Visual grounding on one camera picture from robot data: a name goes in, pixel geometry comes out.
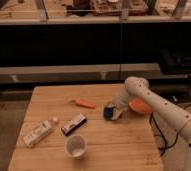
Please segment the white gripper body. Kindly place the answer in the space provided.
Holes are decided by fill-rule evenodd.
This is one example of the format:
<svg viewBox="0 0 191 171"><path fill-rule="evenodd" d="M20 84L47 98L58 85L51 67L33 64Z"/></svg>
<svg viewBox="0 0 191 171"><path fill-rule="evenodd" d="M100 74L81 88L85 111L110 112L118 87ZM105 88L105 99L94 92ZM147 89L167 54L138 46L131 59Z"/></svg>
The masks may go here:
<svg viewBox="0 0 191 171"><path fill-rule="evenodd" d="M125 88L119 90L113 97L113 103L117 109L123 109L134 98Z"/></svg>

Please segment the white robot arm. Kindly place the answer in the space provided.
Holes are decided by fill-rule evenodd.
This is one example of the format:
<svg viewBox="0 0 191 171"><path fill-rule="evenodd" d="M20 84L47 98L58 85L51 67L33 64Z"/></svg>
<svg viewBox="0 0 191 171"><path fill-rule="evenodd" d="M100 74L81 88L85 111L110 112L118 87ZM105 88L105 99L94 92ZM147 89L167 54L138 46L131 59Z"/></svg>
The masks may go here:
<svg viewBox="0 0 191 171"><path fill-rule="evenodd" d="M145 78L128 77L113 97L113 104L123 110L133 97L146 102L188 143L184 171L191 171L191 113L151 91Z"/></svg>

